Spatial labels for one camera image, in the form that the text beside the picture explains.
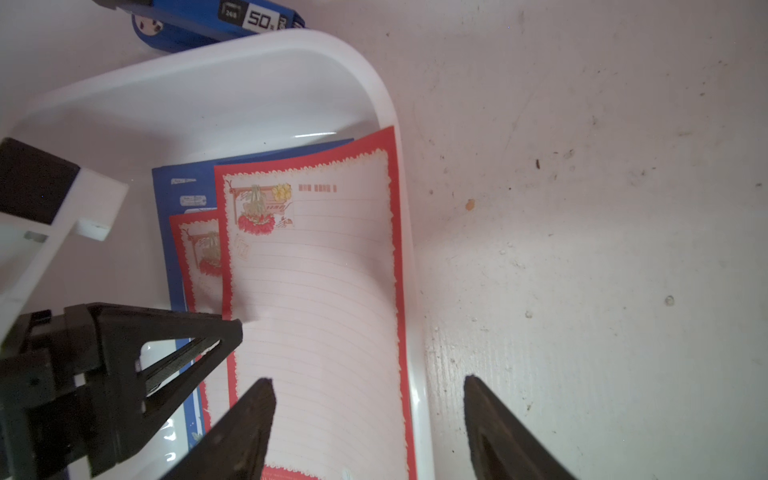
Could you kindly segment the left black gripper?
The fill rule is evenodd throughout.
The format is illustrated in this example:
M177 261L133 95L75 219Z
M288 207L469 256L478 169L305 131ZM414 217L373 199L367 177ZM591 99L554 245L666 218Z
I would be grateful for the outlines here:
M1 477L68 479L85 455L93 474L130 459L242 339L240 321L205 313L90 303L20 315L1 345Z

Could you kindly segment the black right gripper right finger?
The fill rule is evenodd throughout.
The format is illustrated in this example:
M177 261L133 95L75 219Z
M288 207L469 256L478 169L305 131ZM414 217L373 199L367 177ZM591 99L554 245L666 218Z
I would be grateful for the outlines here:
M464 417L476 478L575 479L475 375L464 380Z

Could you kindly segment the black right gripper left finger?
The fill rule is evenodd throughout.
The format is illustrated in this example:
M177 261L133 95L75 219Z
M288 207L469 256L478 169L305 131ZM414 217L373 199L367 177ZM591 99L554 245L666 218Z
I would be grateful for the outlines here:
M261 378L216 423L166 479L259 479L276 411L273 381Z

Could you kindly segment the red stationery sheet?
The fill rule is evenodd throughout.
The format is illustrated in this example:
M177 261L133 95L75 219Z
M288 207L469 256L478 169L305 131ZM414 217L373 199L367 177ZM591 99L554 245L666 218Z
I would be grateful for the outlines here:
M273 382L266 479L413 479L393 128L214 171L230 395Z
M222 313L223 267L218 214L214 210L174 215L170 227L179 262L186 309ZM204 427L210 430L228 411L229 378L222 361L200 385Z

